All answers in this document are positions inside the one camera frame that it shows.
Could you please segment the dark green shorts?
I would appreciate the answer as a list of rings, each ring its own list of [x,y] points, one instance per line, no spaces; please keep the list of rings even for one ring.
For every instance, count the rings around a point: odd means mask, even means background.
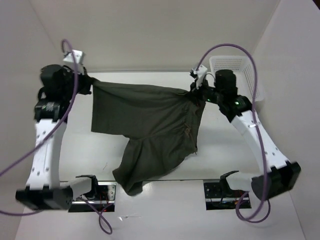
[[[206,103],[191,92],[98,79],[92,89],[91,131],[128,138],[112,172],[127,195],[140,194],[143,182],[169,174],[197,152]]]

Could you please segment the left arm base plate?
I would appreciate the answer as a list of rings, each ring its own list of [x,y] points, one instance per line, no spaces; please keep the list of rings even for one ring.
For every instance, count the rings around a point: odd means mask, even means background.
[[[114,181],[99,181],[97,186],[97,194],[92,197],[81,195],[71,204],[69,213],[89,213],[95,212],[107,212],[111,213],[115,211],[115,199],[116,199],[116,182]],[[88,201],[93,208],[92,209],[84,200]]]

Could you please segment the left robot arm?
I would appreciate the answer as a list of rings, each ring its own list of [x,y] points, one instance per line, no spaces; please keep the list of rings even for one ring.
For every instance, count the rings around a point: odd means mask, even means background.
[[[79,196],[94,200],[100,194],[94,175],[80,175],[65,183],[59,175],[69,112],[77,94],[92,93],[92,79],[82,64],[76,70],[51,64],[40,70],[40,80],[42,88],[34,107],[35,152],[25,187],[16,191],[15,199],[34,211],[68,210]]]

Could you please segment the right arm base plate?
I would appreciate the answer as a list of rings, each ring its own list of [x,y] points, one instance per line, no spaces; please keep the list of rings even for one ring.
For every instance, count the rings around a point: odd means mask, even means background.
[[[245,193],[242,190],[224,193],[217,179],[204,181],[203,189],[207,211],[235,210],[239,198]]]

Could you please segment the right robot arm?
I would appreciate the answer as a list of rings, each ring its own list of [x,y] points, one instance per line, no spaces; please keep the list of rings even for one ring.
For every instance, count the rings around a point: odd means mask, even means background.
[[[242,135],[259,166],[259,173],[241,173],[237,170],[220,177],[219,191],[230,197],[237,190],[253,191],[255,196],[266,201],[290,191],[300,173],[298,162],[291,162],[275,145],[258,116],[252,112],[251,101],[238,94],[237,77],[232,70],[215,72],[214,85],[209,86],[207,69],[191,70],[194,82],[190,92],[200,100],[216,104],[219,111]]]

